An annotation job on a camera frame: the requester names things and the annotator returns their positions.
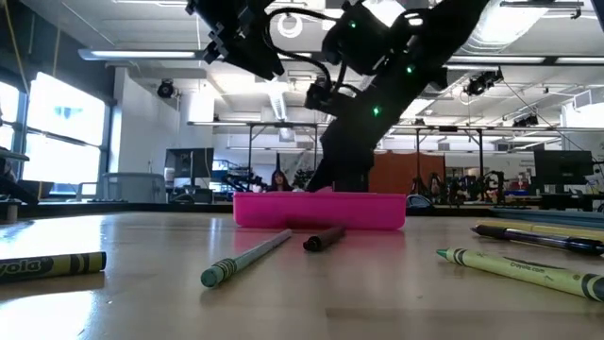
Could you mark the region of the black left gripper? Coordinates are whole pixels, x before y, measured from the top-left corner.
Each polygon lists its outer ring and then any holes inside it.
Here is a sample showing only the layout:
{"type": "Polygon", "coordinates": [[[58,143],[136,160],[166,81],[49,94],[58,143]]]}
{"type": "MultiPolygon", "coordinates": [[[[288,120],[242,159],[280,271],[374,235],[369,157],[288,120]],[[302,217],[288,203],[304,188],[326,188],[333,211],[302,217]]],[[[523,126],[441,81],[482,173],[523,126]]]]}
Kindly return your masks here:
{"type": "Polygon", "coordinates": [[[278,53],[263,38],[269,21],[265,9],[273,1],[188,0],[186,12],[210,28],[210,43],[198,53],[201,60],[221,60],[267,80],[281,76],[278,53]]]}

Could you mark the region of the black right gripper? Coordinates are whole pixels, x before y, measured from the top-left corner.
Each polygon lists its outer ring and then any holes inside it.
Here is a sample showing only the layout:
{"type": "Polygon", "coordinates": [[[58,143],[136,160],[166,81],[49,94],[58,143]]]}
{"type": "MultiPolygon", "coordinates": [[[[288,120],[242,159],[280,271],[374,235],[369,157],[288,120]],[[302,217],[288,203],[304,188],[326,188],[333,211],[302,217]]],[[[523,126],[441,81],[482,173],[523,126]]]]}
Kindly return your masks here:
{"type": "Polygon", "coordinates": [[[399,121],[406,100],[334,94],[327,112],[335,119],[320,138],[323,159],[306,186],[308,192],[367,192],[378,141],[399,121]]]}

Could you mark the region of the pink plastic supply box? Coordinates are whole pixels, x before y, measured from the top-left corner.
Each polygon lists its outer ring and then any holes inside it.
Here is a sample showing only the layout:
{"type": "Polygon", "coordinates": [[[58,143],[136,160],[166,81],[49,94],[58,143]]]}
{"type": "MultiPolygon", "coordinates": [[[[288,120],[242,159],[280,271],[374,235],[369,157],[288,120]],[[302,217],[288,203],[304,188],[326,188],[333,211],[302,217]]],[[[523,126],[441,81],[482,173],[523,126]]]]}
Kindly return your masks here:
{"type": "Polygon", "coordinates": [[[320,191],[236,193],[233,219],[249,229],[311,229],[342,226],[349,230],[398,230],[406,220],[401,194],[320,191]]]}

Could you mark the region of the teal pencil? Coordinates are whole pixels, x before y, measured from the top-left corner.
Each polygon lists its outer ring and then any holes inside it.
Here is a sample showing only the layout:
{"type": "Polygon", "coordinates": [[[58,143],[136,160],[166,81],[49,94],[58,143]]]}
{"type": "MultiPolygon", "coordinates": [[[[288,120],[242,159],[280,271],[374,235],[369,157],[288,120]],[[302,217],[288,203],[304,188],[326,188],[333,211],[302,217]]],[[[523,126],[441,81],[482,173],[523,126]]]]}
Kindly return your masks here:
{"type": "Polygon", "coordinates": [[[202,285],[207,288],[217,287],[223,281],[229,280],[235,274],[246,269],[250,264],[275,250],[281,244],[289,240],[292,235],[293,231],[291,229],[285,229],[275,234],[271,239],[248,249],[246,252],[235,258],[224,258],[212,264],[209,268],[204,270],[200,276],[202,285]]]}

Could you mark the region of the green crayon yellow-green wrapper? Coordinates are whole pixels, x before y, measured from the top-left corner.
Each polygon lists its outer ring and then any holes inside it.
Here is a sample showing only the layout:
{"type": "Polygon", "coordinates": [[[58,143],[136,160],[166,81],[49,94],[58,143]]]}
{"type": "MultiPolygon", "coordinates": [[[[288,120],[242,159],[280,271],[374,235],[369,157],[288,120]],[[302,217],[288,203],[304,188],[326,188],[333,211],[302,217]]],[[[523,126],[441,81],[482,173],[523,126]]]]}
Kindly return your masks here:
{"type": "Polygon", "coordinates": [[[437,249],[450,263],[604,303],[604,276],[470,250],[437,249]]]}

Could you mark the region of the black pen with grip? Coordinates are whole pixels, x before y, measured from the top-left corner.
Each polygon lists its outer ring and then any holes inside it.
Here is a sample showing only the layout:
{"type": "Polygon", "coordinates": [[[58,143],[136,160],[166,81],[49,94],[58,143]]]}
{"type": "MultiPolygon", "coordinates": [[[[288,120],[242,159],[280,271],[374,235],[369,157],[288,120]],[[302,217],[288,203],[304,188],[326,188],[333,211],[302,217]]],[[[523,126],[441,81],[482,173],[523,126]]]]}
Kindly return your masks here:
{"type": "Polygon", "coordinates": [[[500,228],[486,225],[477,225],[471,228],[471,231],[480,236],[544,247],[560,248],[582,255],[604,255],[604,243],[593,239],[545,235],[518,229],[500,228]]]}

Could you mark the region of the yellow highlighter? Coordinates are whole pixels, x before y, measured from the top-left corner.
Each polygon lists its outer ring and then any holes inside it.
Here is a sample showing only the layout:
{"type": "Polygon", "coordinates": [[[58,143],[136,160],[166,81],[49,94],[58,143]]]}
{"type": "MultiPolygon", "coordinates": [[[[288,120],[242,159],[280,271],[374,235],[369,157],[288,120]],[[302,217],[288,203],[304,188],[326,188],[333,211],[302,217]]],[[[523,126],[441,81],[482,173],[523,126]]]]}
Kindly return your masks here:
{"type": "Polygon", "coordinates": [[[511,222],[503,220],[478,220],[476,225],[508,228],[550,235],[587,238],[601,241],[604,243],[604,231],[596,229],[570,228],[567,226],[547,226],[533,223],[511,222]]]}

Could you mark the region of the yellow-green crayon black print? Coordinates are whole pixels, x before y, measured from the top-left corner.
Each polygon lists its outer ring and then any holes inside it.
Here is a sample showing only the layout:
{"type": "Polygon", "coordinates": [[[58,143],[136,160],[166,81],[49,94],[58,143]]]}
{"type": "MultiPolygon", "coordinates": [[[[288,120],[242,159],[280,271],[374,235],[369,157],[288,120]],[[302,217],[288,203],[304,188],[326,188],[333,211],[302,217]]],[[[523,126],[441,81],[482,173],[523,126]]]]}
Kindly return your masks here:
{"type": "Polygon", "coordinates": [[[104,251],[0,260],[0,284],[98,273],[108,261],[104,251]]]}

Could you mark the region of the person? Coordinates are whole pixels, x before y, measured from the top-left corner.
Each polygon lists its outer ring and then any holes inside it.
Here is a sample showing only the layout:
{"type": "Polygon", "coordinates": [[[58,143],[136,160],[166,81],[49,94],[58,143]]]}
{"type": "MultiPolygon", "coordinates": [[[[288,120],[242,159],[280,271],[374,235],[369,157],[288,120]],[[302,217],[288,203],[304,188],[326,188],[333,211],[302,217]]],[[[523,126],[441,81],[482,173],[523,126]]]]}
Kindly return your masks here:
{"type": "Polygon", "coordinates": [[[294,188],[290,185],[285,174],[276,170],[271,176],[271,184],[266,189],[267,192],[292,192],[294,188]]]}

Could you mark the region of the orange partition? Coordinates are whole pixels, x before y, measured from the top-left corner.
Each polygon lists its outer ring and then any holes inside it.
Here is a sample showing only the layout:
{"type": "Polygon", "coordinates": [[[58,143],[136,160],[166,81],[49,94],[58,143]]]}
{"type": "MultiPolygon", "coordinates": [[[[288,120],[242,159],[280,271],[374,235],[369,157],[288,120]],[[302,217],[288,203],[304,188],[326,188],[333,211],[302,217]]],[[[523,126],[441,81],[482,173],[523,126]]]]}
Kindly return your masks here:
{"type": "MultiPolygon", "coordinates": [[[[441,179],[445,175],[443,155],[421,153],[421,179],[430,189],[430,175],[435,173],[441,179]]],[[[369,172],[369,192],[377,194],[410,194],[416,179],[416,154],[377,153],[374,166],[369,172]]]]}

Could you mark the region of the overhead light bar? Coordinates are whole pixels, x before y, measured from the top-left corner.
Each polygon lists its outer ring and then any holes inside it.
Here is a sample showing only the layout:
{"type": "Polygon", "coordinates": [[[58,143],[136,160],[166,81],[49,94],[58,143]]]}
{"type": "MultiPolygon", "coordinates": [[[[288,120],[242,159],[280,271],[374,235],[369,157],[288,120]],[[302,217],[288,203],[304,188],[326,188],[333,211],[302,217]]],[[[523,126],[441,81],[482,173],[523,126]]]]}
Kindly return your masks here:
{"type": "MultiPolygon", "coordinates": [[[[78,55],[84,60],[202,60],[200,51],[191,50],[102,50],[79,49],[78,55]]],[[[544,65],[544,66],[597,66],[604,67],[604,56],[568,55],[454,55],[448,61],[452,64],[472,65],[544,65]]]]}

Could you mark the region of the dark monitor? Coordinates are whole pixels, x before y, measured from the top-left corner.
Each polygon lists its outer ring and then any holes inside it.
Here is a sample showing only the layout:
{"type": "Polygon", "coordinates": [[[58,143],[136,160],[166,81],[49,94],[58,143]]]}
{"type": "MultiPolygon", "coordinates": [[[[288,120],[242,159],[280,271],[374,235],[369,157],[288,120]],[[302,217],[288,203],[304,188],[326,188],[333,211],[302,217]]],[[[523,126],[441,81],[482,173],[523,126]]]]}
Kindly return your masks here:
{"type": "Polygon", "coordinates": [[[594,173],[589,151],[537,150],[533,156],[540,184],[584,185],[594,173]]]}
{"type": "Polygon", "coordinates": [[[213,148],[168,148],[164,167],[173,169],[176,179],[208,179],[213,154],[213,148]]]}

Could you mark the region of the grey cabinet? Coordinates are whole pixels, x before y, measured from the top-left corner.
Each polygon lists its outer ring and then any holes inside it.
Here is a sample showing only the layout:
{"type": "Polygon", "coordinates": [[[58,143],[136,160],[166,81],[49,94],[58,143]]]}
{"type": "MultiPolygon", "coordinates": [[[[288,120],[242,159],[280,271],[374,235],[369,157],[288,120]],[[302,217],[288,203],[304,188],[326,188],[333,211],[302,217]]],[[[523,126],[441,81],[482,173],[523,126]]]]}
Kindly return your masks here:
{"type": "Polygon", "coordinates": [[[127,203],[167,202],[162,175],[152,173],[106,173],[97,183],[96,199],[127,203]]]}

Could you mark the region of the grey cylindrical foot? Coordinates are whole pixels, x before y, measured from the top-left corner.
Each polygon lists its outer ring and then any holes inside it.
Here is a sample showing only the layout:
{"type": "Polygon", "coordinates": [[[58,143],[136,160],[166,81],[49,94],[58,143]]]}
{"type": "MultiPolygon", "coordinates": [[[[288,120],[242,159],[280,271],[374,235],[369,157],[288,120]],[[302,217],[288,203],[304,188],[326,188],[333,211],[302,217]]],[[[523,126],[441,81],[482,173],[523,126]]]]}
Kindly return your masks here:
{"type": "Polygon", "coordinates": [[[0,224],[16,222],[21,205],[22,203],[18,200],[0,201],[0,224]]]}

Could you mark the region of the silver ceiling duct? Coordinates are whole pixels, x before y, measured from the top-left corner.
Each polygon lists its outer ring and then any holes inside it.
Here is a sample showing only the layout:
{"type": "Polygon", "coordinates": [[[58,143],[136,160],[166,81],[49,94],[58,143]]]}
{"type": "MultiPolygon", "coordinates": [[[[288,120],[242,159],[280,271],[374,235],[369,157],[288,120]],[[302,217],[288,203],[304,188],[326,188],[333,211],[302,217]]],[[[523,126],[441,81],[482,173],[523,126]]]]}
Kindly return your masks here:
{"type": "Polygon", "coordinates": [[[495,54],[524,36],[547,12],[547,8],[516,8],[490,0],[474,31],[461,47],[464,54],[495,54]]]}

